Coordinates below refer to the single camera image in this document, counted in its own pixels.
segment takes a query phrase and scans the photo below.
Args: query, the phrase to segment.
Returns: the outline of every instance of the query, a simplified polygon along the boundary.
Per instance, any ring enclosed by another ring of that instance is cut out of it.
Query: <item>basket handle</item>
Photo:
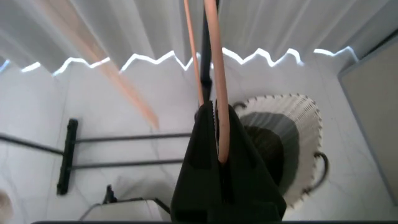
[[[313,186],[309,186],[303,190],[304,194],[309,194],[309,193],[313,192],[315,189],[317,189],[319,186],[321,186],[321,184],[323,184],[324,181],[326,180],[328,173],[329,173],[330,165],[329,165],[328,157],[323,152],[315,152],[313,156],[315,158],[321,157],[323,159],[323,165],[325,166],[325,168],[323,170],[323,174],[322,174],[321,178]]]

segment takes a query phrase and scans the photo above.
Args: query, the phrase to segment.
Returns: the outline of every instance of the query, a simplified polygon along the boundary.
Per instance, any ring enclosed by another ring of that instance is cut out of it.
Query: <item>curtain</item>
[[[189,3],[200,49],[203,1]],[[255,52],[273,62],[342,49],[361,58],[398,28],[397,10],[395,0],[220,0],[223,52],[241,63]],[[182,0],[7,0],[0,23],[0,66],[11,61],[24,71],[43,66],[58,74],[70,62],[112,60],[121,70],[135,59],[191,62]]]

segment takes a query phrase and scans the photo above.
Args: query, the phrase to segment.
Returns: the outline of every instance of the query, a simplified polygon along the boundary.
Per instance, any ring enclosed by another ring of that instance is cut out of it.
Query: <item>tile floor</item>
[[[301,93],[317,102],[323,118],[323,151],[330,158],[328,181],[284,220],[398,219],[376,164],[337,80],[349,55],[314,54],[304,66],[287,56],[270,68],[257,57],[245,65],[225,57],[230,103],[256,95]],[[0,74],[0,132],[63,149],[69,118],[78,136],[190,132],[197,109],[193,68],[174,59],[159,65],[134,62],[124,74],[159,116],[154,131],[97,68],[73,64],[52,77],[43,68]],[[80,144],[74,163],[182,158],[188,139]],[[169,203],[180,165],[82,170],[71,177],[68,195],[55,194],[61,158],[0,143],[0,189],[13,203],[10,223],[77,220],[103,199],[112,184],[121,198],[156,195]]]

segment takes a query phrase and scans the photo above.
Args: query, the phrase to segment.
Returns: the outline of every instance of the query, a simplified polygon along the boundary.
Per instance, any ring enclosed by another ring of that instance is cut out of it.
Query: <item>wooden stick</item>
[[[221,49],[220,28],[218,27],[217,6],[215,0],[205,0],[205,11],[209,27],[211,56],[213,57],[220,138],[218,140],[218,160],[225,164],[229,153],[229,114],[226,91],[223,51]]]
[[[198,60],[197,60],[197,50],[195,49],[195,38],[193,37],[192,21],[191,21],[191,14],[189,12],[188,0],[184,0],[184,8],[185,8],[185,15],[187,16],[187,26],[188,26],[188,33],[189,33],[189,42],[191,44],[193,67],[195,69],[195,76],[197,79],[199,104],[201,106],[202,104],[204,104],[205,101],[203,100],[203,93],[201,92],[201,82],[200,82]]]
[[[42,6],[42,9],[45,10],[46,14],[52,19],[52,22],[57,25],[57,27],[62,31],[64,35],[66,35],[77,47],[82,50],[85,55],[87,55],[90,60],[97,62],[102,60],[98,55],[98,51],[93,50],[93,46],[97,47],[95,43],[86,43],[85,40],[76,34],[77,27],[81,28],[80,21],[77,19],[78,15],[74,11],[72,7],[65,7],[62,5],[57,5],[62,3],[63,1],[37,1],[38,4]],[[51,4],[55,4],[55,7],[61,7],[64,10],[65,14],[68,14],[71,18],[75,18],[72,21],[72,24],[68,24],[65,20],[60,17],[57,13],[54,12],[54,9]],[[105,75],[113,82],[113,84],[125,95],[125,97],[138,107],[138,110],[141,114],[150,122],[150,124],[158,129],[159,121],[157,119],[156,114],[152,111],[148,104],[142,100],[141,95],[138,91],[132,86],[129,85],[127,80],[125,80],[119,74],[119,70],[117,66],[112,62],[107,62],[99,66],[99,68],[105,73]]]

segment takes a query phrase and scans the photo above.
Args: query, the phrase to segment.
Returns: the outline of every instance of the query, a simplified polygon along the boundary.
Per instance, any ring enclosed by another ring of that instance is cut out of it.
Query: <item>sunlight strip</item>
[[[235,53],[235,52],[233,52],[233,51],[231,51],[231,50],[228,50],[228,49],[226,49],[225,47],[223,47],[222,50],[223,50],[223,54],[225,54],[225,55],[231,57],[232,59],[234,59],[235,61],[237,61],[240,65],[243,65],[243,64],[247,63],[248,61],[252,60],[252,59],[253,59],[255,56],[257,56],[257,55],[260,55],[261,57],[264,57],[264,58],[267,60],[267,63],[268,63],[268,65],[269,65],[270,67],[274,67],[275,65],[277,65],[278,63],[280,63],[281,61],[283,61],[283,59],[286,58],[286,55],[287,55],[287,54],[293,55],[293,56],[295,57],[295,60],[296,60],[297,65],[304,65],[304,63],[301,61],[299,52],[296,51],[296,50],[294,50],[294,49],[288,49],[288,50],[286,51],[286,53],[285,53],[283,56],[281,56],[280,59],[276,60],[275,62],[272,61],[269,52],[267,52],[266,50],[263,50],[263,49],[257,49],[253,54],[247,56],[245,59],[242,59],[237,53]],[[330,51],[328,51],[328,50],[324,50],[324,49],[315,49],[313,52],[316,53],[316,54],[324,54],[324,55],[328,55],[328,56],[331,56],[331,57],[335,57],[336,55],[341,54],[342,52],[344,52],[344,51],[346,51],[346,50],[348,50],[348,51],[352,54],[352,56],[353,56],[353,58],[354,58],[354,60],[355,60],[356,62],[359,61],[359,60],[358,60],[358,57],[356,56],[356,54],[355,54],[355,52],[354,52],[354,50],[353,50],[350,46],[347,46],[347,47],[345,47],[344,49],[341,49],[341,50],[339,50],[339,51],[336,52],[336,53],[332,53],[332,52],[330,52]],[[187,63],[186,65],[184,65],[184,64],[181,62],[181,60],[175,55],[175,52],[174,52],[173,50],[171,50],[171,51],[168,52],[167,54],[161,56],[161,58],[159,58],[159,59],[157,59],[157,60],[155,60],[155,59],[153,59],[153,58],[150,58],[150,57],[148,57],[148,56],[145,56],[145,55],[133,54],[133,55],[127,60],[127,62],[122,66],[122,68],[120,69],[120,73],[122,73],[123,71],[125,71],[125,70],[128,68],[128,66],[131,64],[131,62],[133,62],[133,61],[136,60],[136,59],[137,59],[137,60],[144,60],[144,61],[153,63],[154,65],[158,65],[158,64],[162,63],[164,60],[166,60],[166,59],[168,59],[168,58],[170,58],[170,57],[174,57],[174,59],[177,61],[177,63],[180,64],[180,66],[181,66],[185,71],[188,70],[189,66],[190,66],[190,65],[192,64],[192,62],[193,62],[193,60],[192,60],[192,58],[191,58],[191,59],[188,61],[188,63]],[[111,60],[111,59],[110,59],[109,57],[107,57],[107,58],[105,58],[105,59],[103,59],[103,60],[101,60],[101,61],[99,61],[99,62],[95,62],[95,63],[92,63],[92,64],[90,65],[86,60],[84,60],[84,59],[82,59],[82,58],[73,58],[73,57],[70,57],[70,58],[68,58],[68,59],[63,63],[63,65],[62,65],[57,71],[55,71],[55,72],[53,73],[53,75],[56,76],[56,75],[58,75],[58,74],[63,73],[63,72],[68,68],[68,66],[69,66],[69,64],[70,64],[71,62],[84,63],[85,65],[87,65],[87,66],[90,67],[90,68],[95,68],[95,67],[97,67],[98,65],[101,65],[101,64],[103,64],[103,63],[109,62],[110,60]],[[4,62],[4,64],[2,65],[2,67],[0,67],[0,72],[5,68],[5,66],[7,66],[8,63],[9,63],[8,60],[6,60],[6,62]],[[32,71],[33,69],[36,69],[36,68],[39,68],[39,67],[40,67],[40,63],[39,63],[39,62],[36,62],[36,63],[33,63],[32,65],[29,65],[29,66],[23,68],[21,71],[22,71],[22,72],[29,72],[29,71]],[[214,69],[213,63],[210,64],[210,68],[211,68],[211,69]]]

